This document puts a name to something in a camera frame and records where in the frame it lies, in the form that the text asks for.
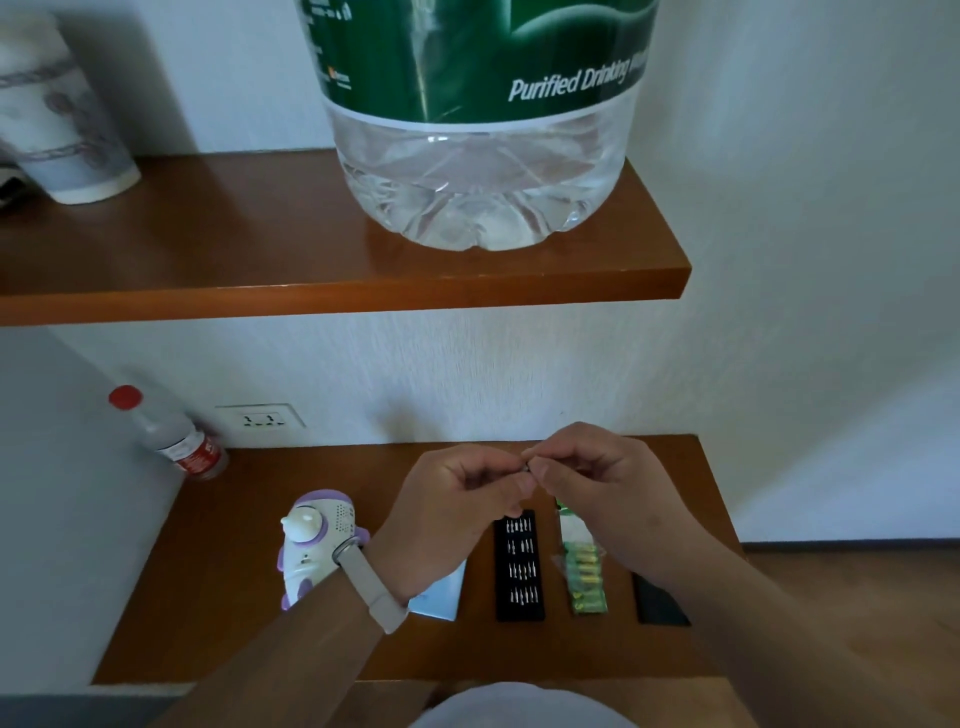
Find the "large plastic water jug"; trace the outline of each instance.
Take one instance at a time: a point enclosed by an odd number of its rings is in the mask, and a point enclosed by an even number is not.
[[[521,248],[620,175],[657,0],[300,0],[350,191],[434,248]]]

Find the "electrical outlet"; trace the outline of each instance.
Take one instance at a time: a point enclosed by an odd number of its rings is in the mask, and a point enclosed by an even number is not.
[[[231,429],[267,431],[305,427],[297,411],[289,404],[232,404],[215,409]]]

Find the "red bottle cap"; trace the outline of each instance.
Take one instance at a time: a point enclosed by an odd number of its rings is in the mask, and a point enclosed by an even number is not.
[[[117,409],[127,412],[143,401],[143,393],[132,384],[122,384],[110,392],[107,399]]]

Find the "white and purple toy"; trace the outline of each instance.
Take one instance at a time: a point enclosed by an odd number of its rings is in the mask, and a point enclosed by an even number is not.
[[[284,611],[337,570],[334,549],[352,536],[360,546],[370,540],[366,528],[354,523],[353,501],[340,491],[311,491],[297,498],[280,519],[286,539],[276,558],[287,593],[280,600]]]

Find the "red label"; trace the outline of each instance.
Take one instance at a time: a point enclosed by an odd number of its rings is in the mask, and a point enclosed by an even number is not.
[[[175,460],[174,462],[185,472],[191,475],[200,475],[216,465],[222,454],[220,446],[213,442],[209,435],[205,434],[204,441],[197,446],[197,449],[181,460]]]

